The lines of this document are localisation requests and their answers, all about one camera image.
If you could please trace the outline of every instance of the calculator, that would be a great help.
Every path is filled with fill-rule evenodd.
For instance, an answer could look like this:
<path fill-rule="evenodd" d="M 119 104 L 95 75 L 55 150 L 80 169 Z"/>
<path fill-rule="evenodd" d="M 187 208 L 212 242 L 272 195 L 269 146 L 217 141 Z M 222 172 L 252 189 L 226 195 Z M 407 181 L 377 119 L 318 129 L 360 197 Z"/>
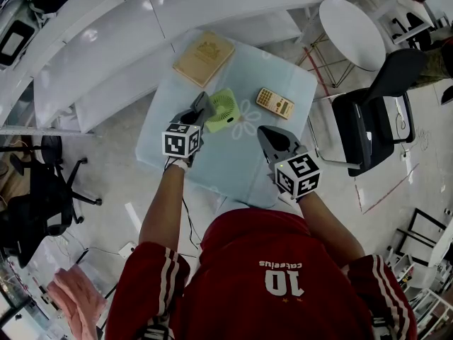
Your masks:
<path fill-rule="evenodd" d="M 285 119 L 288 119 L 294 110 L 293 102 L 266 88 L 262 88 L 258 93 L 256 103 Z"/>

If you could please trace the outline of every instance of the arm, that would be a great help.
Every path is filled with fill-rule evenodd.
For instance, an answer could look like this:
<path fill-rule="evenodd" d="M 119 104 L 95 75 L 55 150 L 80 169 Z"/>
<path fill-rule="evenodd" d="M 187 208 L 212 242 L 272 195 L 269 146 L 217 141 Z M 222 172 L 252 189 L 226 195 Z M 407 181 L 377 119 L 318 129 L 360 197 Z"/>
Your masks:
<path fill-rule="evenodd" d="M 170 165 L 144 218 L 139 244 L 153 242 L 174 251 L 178 249 L 183 189 L 184 170 Z"/>
<path fill-rule="evenodd" d="M 365 255 L 356 238 L 315 193 L 304 196 L 299 207 L 314 238 L 321 241 L 329 256 L 342 268 Z"/>
<path fill-rule="evenodd" d="M 139 246 L 121 274 L 108 315 L 107 340 L 157 339 L 171 330 L 168 314 L 182 300 L 190 272 L 176 253 L 183 186 L 184 170 L 170 165 L 144 218 Z"/>
<path fill-rule="evenodd" d="M 329 256 L 343 268 L 373 318 L 384 319 L 397 339 L 417 339 L 411 306 L 381 256 L 365 256 L 360 243 L 315 193 L 304 196 L 299 206 L 311 235 L 324 244 Z"/>

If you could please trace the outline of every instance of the pink towel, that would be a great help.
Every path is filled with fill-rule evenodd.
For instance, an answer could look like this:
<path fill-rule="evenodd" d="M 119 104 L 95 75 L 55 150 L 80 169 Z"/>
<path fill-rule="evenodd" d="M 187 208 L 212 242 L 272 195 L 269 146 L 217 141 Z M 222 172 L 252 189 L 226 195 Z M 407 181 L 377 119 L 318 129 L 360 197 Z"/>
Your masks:
<path fill-rule="evenodd" d="M 66 316 L 77 340 L 97 340 L 96 323 L 107 300 L 94 288 L 79 266 L 59 269 L 47 287 L 49 296 Z"/>

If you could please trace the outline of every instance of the red line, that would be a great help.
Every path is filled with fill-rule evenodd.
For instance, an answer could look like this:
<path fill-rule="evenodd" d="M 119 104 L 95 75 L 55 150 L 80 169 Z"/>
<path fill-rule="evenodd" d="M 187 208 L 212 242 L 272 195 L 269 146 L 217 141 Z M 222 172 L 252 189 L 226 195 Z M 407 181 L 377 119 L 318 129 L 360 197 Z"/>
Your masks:
<path fill-rule="evenodd" d="M 313 68 L 314 68 L 316 74 L 318 75 L 319 80 L 321 81 L 321 85 L 322 85 L 322 87 L 324 88 L 324 92 L 326 92 L 326 96 L 330 96 L 330 94 L 329 94 L 329 92 L 328 92 L 328 90 L 327 90 L 326 84 L 324 83 L 323 77 L 321 76 L 321 73 L 319 73 L 318 67 L 317 67 L 316 64 L 314 63 L 314 60 L 313 60 L 313 58 L 311 57 L 309 50 L 306 49 L 306 48 L 304 48 L 304 50 L 305 50 L 305 54 L 306 54 L 307 57 L 310 59 L 311 65 L 313 66 Z"/>
<path fill-rule="evenodd" d="M 398 188 L 403 183 L 403 181 L 405 181 L 413 173 L 413 171 L 415 169 L 417 169 L 418 165 L 419 164 L 416 164 L 409 174 L 407 174 L 399 183 L 397 183 L 386 195 L 384 195 L 382 198 L 380 198 L 376 204 L 369 207 L 368 210 L 366 212 L 364 212 L 363 214 L 367 214 L 372 208 L 374 208 L 376 205 L 378 205 L 380 202 L 382 202 L 383 199 L 385 199 L 387 196 L 389 196 L 392 193 L 392 191 L 394 191 L 396 188 Z"/>
<path fill-rule="evenodd" d="M 354 186 L 355 186 L 355 192 L 357 193 L 357 199 L 359 200 L 360 212 L 362 212 L 362 201 L 360 200 L 359 189 L 357 189 L 357 185 L 354 185 Z"/>

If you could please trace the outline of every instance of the sleeve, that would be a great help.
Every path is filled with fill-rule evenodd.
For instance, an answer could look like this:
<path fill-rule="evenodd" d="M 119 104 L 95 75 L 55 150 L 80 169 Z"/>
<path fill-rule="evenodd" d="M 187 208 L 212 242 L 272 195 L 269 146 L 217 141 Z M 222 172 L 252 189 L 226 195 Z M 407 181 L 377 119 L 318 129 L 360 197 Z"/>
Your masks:
<path fill-rule="evenodd" d="M 190 267 L 176 252 L 142 243 L 128 258 L 113 298 L 106 340 L 168 332 L 168 312 L 183 296 Z"/>
<path fill-rule="evenodd" d="M 375 322 L 383 319 L 397 339 L 417 339 L 417 324 L 403 290 L 381 256 L 365 256 L 343 269 Z"/>

